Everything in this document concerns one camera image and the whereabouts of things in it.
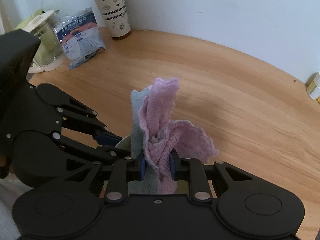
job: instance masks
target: white wall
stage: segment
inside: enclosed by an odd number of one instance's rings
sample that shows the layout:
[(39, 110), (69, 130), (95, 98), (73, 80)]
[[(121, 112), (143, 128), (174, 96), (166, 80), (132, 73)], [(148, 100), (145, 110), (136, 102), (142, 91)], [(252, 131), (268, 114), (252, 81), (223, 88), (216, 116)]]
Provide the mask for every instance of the white wall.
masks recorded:
[[(14, 27), (38, 8), (73, 14), (93, 0), (2, 0)], [(320, 0), (126, 0), (133, 28), (212, 41), (305, 82), (320, 71)]]

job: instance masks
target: pink cloth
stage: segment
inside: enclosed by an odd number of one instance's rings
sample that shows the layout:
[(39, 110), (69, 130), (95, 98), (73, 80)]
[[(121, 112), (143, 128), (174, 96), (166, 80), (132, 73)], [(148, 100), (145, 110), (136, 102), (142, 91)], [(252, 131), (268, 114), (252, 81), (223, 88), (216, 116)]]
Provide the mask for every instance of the pink cloth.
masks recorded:
[(202, 128), (189, 121), (170, 120), (178, 89), (177, 78), (157, 78), (139, 111), (140, 127), (145, 132), (145, 157), (160, 179), (158, 194), (173, 194), (177, 187), (170, 174), (169, 154), (173, 148), (180, 157), (197, 158), (203, 163), (218, 154)]

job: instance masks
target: blue and white packet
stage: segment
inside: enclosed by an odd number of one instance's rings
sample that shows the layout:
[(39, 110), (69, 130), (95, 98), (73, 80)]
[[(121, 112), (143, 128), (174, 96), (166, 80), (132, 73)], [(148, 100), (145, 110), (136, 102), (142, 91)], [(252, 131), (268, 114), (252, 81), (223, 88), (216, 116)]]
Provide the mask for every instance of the blue and white packet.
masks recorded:
[(63, 51), (71, 59), (69, 69), (78, 67), (93, 57), (99, 49), (106, 48), (100, 38), (97, 21), (91, 8), (73, 16), (66, 16), (53, 31)]

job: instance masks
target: wooden table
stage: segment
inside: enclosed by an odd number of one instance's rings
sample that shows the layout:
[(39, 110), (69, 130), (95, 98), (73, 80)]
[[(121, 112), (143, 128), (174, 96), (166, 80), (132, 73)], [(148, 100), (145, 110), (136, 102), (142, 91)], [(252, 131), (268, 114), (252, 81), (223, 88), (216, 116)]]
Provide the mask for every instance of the wooden table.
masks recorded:
[[(98, 112), (110, 130), (131, 130), (130, 92), (156, 77), (178, 77), (174, 119), (204, 128), (222, 159), (295, 193), (306, 214), (297, 233), (314, 240), (320, 226), (320, 105), (289, 74), (241, 52), (194, 38), (133, 31), (80, 67), (68, 62), (36, 74)], [(90, 137), (67, 135), (95, 145)]]

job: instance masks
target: metal pin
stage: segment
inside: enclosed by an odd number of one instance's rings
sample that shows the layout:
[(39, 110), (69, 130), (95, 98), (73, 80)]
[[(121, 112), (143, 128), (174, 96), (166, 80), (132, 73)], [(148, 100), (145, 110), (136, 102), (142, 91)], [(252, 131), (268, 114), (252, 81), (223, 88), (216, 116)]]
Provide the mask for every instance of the metal pin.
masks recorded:
[(206, 200), (210, 198), (210, 194), (208, 192), (200, 191), (195, 193), (195, 198), (199, 200)]
[(122, 194), (120, 192), (116, 192), (116, 191), (109, 192), (107, 194), (107, 198), (110, 200), (118, 200), (118, 199), (122, 198)]
[(58, 134), (57, 132), (54, 132), (54, 133), (52, 134), (52, 137), (55, 138), (56, 140), (59, 140), (61, 136), (60, 136), (60, 134)]

